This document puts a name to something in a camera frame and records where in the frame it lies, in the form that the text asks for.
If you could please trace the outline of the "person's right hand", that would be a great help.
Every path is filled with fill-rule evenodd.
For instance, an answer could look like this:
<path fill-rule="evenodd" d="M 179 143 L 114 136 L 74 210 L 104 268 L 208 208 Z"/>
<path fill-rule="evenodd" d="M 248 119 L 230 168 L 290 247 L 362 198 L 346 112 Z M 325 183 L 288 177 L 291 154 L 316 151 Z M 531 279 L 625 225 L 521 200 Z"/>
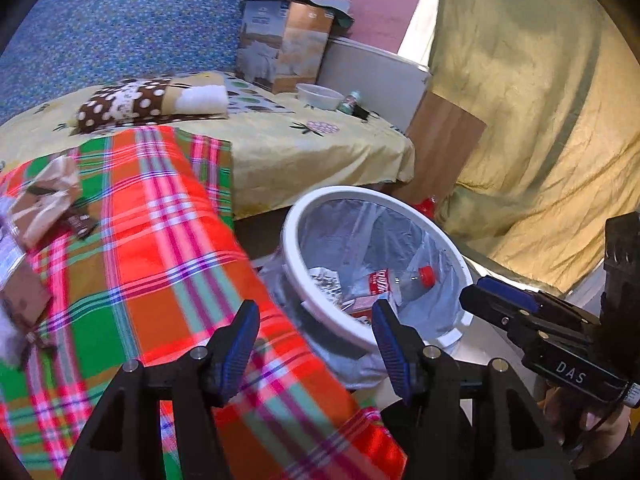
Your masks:
<path fill-rule="evenodd" d="M 547 390 L 538 402 L 538 408 L 552 428 L 559 444 L 563 444 L 567 430 L 578 429 L 582 436 L 582 450 L 570 462 L 574 469 L 585 469 L 610 457 L 622 444 L 630 424 L 631 408 L 624 404 L 611 411 L 609 408 L 588 406 L 578 420 L 570 414 L 572 392 L 560 387 Z"/>

